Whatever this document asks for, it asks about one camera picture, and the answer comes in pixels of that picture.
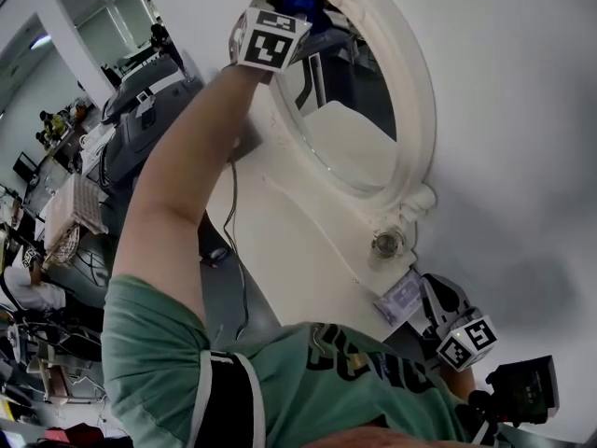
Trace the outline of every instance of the white ornate mirror frame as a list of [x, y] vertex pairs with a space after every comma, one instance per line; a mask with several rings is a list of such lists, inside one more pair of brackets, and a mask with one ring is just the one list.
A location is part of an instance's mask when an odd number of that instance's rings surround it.
[[402, 212], [401, 204], [423, 189], [425, 202], [415, 205], [424, 212], [435, 203], [431, 191], [423, 185], [423, 178], [435, 145], [436, 108], [431, 79], [417, 40], [393, 0], [327, 1], [336, 6], [365, 38], [390, 92], [397, 144], [396, 167], [389, 184], [382, 190], [361, 189], [357, 183], [348, 184], [327, 170], [307, 144], [305, 122], [284, 79], [275, 77], [271, 93], [280, 115], [320, 175], [347, 194], [353, 205], [370, 214], [396, 219]]

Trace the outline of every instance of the green t-shirt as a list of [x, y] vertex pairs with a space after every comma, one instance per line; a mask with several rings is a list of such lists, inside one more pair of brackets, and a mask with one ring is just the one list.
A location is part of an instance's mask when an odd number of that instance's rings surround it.
[[[201, 321], [143, 281], [120, 276], [110, 282], [102, 345], [112, 411], [135, 446], [185, 447], [200, 353], [210, 347]], [[424, 440], [470, 441], [454, 412], [462, 401], [440, 379], [354, 330], [303, 323], [224, 351], [255, 368], [269, 447], [300, 447], [380, 421]]]

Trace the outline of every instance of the black cable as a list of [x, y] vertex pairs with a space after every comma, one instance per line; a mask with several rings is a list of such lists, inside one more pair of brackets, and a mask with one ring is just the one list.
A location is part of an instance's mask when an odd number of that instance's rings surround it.
[[[230, 166], [232, 168], [232, 180], [233, 180], [232, 207], [230, 208], [230, 212], [228, 214], [228, 217], [226, 218], [226, 222], [224, 223], [223, 229], [224, 229], [224, 233], [226, 234], [226, 237], [228, 238], [229, 245], [232, 248], [232, 252], [234, 252], [236, 261], [239, 264], [239, 272], [241, 274], [241, 283], [243, 285], [244, 321], [236, 330], [236, 336], [235, 336], [235, 339], [239, 340], [241, 338], [241, 335], [243, 335], [244, 330], [249, 325], [249, 305], [248, 305], [248, 299], [247, 299], [246, 275], [244, 273], [243, 262], [241, 261], [241, 257], [239, 256], [238, 247], [236, 246], [236, 234], [235, 234], [236, 204], [238, 202], [238, 197], [239, 197], [239, 181], [238, 181], [238, 175], [236, 173], [236, 163], [234, 162], [234, 160], [230, 160]], [[226, 227], [230, 224], [231, 221], [232, 221], [232, 235], [230, 235], [228, 230], [226, 229]]]

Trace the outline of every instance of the ceiling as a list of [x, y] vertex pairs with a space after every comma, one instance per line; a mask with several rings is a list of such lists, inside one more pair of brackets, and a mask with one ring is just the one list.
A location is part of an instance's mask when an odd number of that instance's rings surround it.
[[[75, 25], [80, 25], [105, 7], [106, 0], [62, 0], [64, 8]], [[53, 49], [51, 43], [39, 49], [29, 50], [44, 28], [33, 17], [14, 36], [10, 45], [0, 54], [0, 113], [22, 86], [24, 81]]]

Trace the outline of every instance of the round mirror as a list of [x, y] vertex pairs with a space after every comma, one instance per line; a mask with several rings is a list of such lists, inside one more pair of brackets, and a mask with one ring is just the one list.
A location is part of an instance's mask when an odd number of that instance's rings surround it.
[[268, 0], [312, 23], [300, 59], [277, 76], [302, 139], [324, 167], [366, 192], [384, 189], [396, 167], [396, 118], [375, 54], [327, 0]]

